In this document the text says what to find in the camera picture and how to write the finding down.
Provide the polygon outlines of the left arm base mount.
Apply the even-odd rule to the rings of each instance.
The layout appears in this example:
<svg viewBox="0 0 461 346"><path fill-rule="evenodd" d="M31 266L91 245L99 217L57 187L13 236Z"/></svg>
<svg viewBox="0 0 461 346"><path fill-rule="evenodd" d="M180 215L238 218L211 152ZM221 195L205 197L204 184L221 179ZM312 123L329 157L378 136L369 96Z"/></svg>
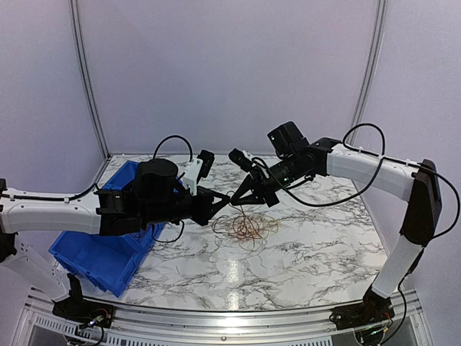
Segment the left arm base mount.
<svg viewBox="0 0 461 346"><path fill-rule="evenodd" d="M110 328L115 312L114 306L86 300L79 279L72 274L67 274L67 278L70 283L69 297L53 302L53 315L80 322L87 327L93 321L103 328Z"/></svg>

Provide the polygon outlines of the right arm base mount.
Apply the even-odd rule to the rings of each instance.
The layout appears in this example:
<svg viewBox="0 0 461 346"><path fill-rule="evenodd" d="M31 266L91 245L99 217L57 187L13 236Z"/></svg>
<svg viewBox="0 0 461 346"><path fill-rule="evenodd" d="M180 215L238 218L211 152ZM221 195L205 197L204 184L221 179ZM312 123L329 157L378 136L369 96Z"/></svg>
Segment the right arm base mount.
<svg viewBox="0 0 461 346"><path fill-rule="evenodd" d="M343 330L390 321L394 316L390 298L383 298L368 288L361 302L333 308L329 320L338 330Z"/></svg>

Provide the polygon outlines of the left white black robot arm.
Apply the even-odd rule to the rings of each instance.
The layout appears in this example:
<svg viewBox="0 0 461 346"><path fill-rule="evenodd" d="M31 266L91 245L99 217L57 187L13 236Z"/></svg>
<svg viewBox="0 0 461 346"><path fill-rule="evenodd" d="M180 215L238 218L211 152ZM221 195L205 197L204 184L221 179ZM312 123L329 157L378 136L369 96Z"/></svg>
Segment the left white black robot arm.
<svg viewBox="0 0 461 346"><path fill-rule="evenodd" d="M133 179L119 190L92 185L76 195L35 194L1 181L1 266L27 279L76 321L86 320L91 305L79 279L55 270L21 242L22 231L76 231L100 236L136 233L155 223L179 225L191 220L206 226L229 203L229 196L201 187L214 162L203 150L190 158L184 172L153 155L138 163Z"/></svg>

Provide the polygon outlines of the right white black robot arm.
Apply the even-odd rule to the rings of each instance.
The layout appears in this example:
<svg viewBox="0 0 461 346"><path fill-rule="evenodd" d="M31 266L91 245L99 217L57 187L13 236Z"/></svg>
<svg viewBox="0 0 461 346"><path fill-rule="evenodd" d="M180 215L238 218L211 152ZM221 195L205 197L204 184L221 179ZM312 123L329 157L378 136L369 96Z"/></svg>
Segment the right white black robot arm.
<svg viewBox="0 0 461 346"><path fill-rule="evenodd" d="M373 322L390 303L393 291L411 273L436 232L442 212L439 181L434 162L394 159L386 147L378 154L350 146L344 140L321 138L309 142L296 124L287 122L268 134L279 161L269 167L247 151L233 149L228 157L247 172L230 199L232 205L278 204L277 191L302 177L339 177L390 193L407 203L398 242L357 307L357 317Z"/></svg>

